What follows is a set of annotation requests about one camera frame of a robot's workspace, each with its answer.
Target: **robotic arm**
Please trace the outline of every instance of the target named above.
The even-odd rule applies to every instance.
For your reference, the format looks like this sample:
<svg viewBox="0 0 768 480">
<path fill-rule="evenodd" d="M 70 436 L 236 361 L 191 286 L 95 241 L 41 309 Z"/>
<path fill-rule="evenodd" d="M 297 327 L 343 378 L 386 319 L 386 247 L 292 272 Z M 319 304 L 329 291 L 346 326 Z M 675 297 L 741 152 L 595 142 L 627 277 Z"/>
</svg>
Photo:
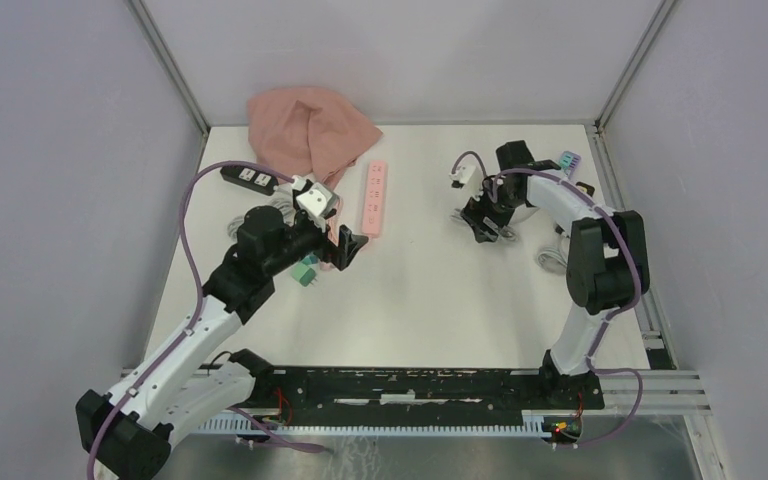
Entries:
<svg viewBox="0 0 768 480">
<path fill-rule="evenodd" d="M 336 213 L 337 195 L 300 177 L 292 186 L 297 210 L 293 225 L 286 225 L 274 207 L 249 210 L 237 243 L 204 284 L 200 317 L 195 322 L 184 319 L 153 355 L 106 394 L 89 390 L 78 401 L 78 427 L 87 452 L 119 407 L 108 421 L 96 458 L 120 478 L 154 477 L 187 434 L 251 395 L 256 372 L 243 367 L 253 363 L 251 358 L 240 358 L 253 356 L 247 350 L 232 355 L 213 375 L 187 381 L 275 292 L 274 275 L 311 253 L 343 270 L 368 241 L 342 226 L 339 243 L 332 243 L 327 220 Z M 159 365 L 142 378 L 158 359 Z"/>
<path fill-rule="evenodd" d="M 605 216 L 618 227 L 640 278 L 640 293 L 649 289 L 649 267 L 643 219 L 633 211 L 616 212 L 596 205 L 587 193 L 567 181 L 551 160 L 535 161 L 524 141 L 496 150 L 501 173 L 476 179 L 475 167 L 452 173 L 452 186 L 466 188 L 471 198 L 461 210 L 478 243 L 495 242 L 521 206 L 546 210 L 569 233 L 567 289 L 573 305 L 560 338 L 547 352 L 543 372 L 553 381 L 585 375 L 607 316 L 629 302 L 635 285 L 622 255 L 608 256 L 605 245 L 619 248 Z"/>
</svg>

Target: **gray floor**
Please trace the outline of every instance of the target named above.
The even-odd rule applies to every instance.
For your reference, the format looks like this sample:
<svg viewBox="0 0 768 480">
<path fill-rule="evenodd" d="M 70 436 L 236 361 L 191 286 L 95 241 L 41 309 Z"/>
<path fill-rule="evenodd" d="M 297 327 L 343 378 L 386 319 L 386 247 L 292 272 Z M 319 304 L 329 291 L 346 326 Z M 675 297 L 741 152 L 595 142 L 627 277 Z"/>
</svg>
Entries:
<svg viewBox="0 0 768 480">
<path fill-rule="evenodd" d="M 585 438 L 616 425 L 586 418 Z M 552 452 L 538 439 L 304 437 L 336 453 L 250 451 L 232 438 L 191 435 L 172 453 L 160 480 L 376 479 L 700 479 L 681 417 L 638 418 L 591 448 Z"/>
</svg>

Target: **white wall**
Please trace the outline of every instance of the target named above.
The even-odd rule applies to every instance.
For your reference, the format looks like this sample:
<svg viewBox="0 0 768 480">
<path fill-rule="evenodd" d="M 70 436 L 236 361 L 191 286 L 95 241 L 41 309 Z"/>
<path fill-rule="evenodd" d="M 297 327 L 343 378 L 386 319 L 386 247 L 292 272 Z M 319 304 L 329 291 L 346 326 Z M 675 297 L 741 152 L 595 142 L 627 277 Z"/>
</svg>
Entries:
<svg viewBox="0 0 768 480">
<path fill-rule="evenodd" d="M 659 0 L 146 0 L 213 125 L 321 85 L 381 122 L 599 114 Z"/>
<path fill-rule="evenodd" d="M 768 2 L 685 1 L 608 147 L 736 478 L 768 478 Z"/>
<path fill-rule="evenodd" d="M 123 1 L 0 1 L 0 479 L 79 478 L 141 355 L 199 135 Z"/>
</svg>

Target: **pink cloth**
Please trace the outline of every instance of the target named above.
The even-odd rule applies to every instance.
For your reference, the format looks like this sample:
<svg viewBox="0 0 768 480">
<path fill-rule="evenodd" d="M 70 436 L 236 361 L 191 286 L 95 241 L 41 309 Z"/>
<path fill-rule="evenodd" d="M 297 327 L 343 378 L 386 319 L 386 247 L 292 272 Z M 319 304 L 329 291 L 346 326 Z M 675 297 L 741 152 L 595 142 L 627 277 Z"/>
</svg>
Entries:
<svg viewBox="0 0 768 480">
<path fill-rule="evenodd" d="M 257 161 L 334 188 L 375 145 L 381 130 L 342 95 L 319 87 L 277 88 L 248 102 L 249 143 Z"/>
</svg>

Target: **pink power strip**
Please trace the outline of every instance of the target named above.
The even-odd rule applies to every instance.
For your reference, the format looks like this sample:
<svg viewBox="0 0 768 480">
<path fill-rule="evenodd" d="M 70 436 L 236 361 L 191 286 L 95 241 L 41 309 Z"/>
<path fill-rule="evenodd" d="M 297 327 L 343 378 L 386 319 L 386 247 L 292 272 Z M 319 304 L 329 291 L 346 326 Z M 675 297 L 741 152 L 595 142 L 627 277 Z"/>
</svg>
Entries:
<svg viewBox="0 0 768 480">
<path fill-rule="evenodd" d="M 387 162 L 370 162 L 366 175 L 366 194 L 363 200 L 363 220 L 360 231 L 377 238 L 384 223 L 384 192 L 387 186 Z"/>
</svg>

